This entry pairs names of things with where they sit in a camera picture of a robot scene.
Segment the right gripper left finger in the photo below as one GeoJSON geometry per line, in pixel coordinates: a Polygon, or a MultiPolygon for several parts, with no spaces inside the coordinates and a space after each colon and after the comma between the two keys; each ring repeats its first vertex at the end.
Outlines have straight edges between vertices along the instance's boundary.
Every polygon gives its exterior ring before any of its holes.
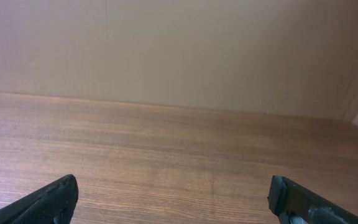
{"type": "Polygon", "coordinates": [[[79,190],[72,174],[0,209],[0,224],[70,224],[79,190]]]}

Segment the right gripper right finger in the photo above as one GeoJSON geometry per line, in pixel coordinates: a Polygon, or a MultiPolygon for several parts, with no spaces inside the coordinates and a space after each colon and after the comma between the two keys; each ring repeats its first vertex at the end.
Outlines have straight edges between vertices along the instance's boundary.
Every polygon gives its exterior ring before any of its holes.
{"type": "Polygon", "coordinates": [[[281,224],[358,224],[358,216],[279,175],[272,177],[268,208],[281,224]]]}

